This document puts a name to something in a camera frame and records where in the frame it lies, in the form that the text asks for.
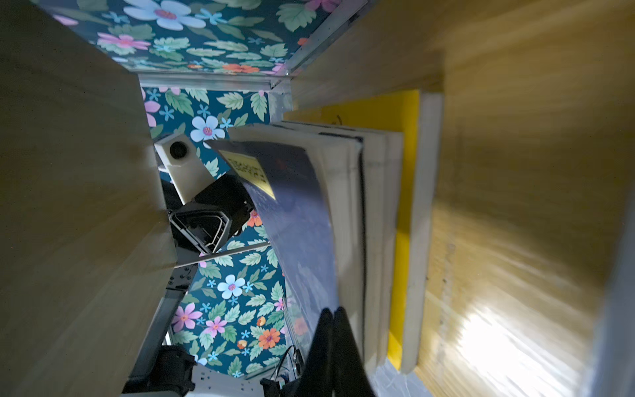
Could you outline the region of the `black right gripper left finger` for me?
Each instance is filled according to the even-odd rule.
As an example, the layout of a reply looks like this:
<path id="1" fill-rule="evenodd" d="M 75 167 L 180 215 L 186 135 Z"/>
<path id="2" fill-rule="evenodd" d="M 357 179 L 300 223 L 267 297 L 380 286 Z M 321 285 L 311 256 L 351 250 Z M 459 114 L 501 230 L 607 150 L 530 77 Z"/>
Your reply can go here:
<path id="1" fill-rule="evenodd" d="M 332 348 L 333 314 L 329 309 L 324 309 L 320 314 L 309 357 L 294 396 L 332 396 Z"/>

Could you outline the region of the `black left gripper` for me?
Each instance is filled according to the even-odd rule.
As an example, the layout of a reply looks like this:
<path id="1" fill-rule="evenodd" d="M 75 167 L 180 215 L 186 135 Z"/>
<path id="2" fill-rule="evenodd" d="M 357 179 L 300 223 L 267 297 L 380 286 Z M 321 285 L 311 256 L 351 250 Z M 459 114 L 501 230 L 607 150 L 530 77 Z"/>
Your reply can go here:
<path id="1" fill-rule="evenodd" d="M 213 254 L 240 235 L 255 209 L 237 175 L 223 175 L 188 203 L 181 202 L 172 183 L 161 184 L 175 246 L 196 254 Z"/>

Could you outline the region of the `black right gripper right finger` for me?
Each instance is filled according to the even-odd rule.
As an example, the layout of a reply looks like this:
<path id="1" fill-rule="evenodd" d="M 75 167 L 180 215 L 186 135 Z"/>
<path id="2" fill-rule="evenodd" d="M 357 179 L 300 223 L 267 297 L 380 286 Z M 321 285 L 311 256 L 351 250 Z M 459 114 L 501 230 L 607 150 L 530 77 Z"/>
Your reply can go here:
<path id="1" fill-rule="evenodd" d="M 338 397 L 375 396 L 357 349 L 347 312 L 336 310 L 333 320 L 333 388 Z"/>

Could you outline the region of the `dark blue yellow-label book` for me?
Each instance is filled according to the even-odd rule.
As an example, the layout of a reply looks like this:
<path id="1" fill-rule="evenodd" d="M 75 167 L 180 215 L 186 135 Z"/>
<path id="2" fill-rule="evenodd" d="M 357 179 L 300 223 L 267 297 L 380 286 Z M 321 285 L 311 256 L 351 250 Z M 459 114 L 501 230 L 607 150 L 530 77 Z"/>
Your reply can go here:
<path id="1" fill-rule="evenodd" d="M 390 324 L 391 276 L 399 200 L 384 184 L 400 178 L 402 142 L 383 132 L 280 122 L 284 135 L 309 149 L 327 193 L 336 238 L 338 292 L 367 372 L 382 365 Z"/>

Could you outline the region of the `navy book small label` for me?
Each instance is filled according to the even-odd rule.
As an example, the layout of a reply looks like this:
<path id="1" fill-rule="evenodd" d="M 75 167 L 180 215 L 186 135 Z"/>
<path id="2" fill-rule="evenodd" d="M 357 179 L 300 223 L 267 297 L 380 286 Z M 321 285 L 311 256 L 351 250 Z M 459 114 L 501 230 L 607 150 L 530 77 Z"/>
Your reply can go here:
<path id="1" fill-rule="evenodd" d="M 368 129 L 280 122 L 237 127 L 218 150 L 264 222 L 302 353 L 320 311 L 342 307 L 373 372 L 386 358 L 400 143 Z"/>

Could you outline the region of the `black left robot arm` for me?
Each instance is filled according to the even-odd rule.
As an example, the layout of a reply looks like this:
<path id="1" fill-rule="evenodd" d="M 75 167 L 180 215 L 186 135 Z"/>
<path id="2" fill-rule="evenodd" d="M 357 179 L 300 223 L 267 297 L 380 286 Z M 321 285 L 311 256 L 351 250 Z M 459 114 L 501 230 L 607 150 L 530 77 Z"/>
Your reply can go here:
<path id="1" fill-rule="evenodd" d="M 172 238 L 178 254 L 122 394 L 124 396 L 184 396 L 194 390 L 195 360 L 183 347 L 163 344 L 178 306 L 199 268 L 199 260 L 213 255 L 241 233 L 254 204 L 239 177 L 226 174 L 183 203 L 175 186 L 162 182 Z"/>

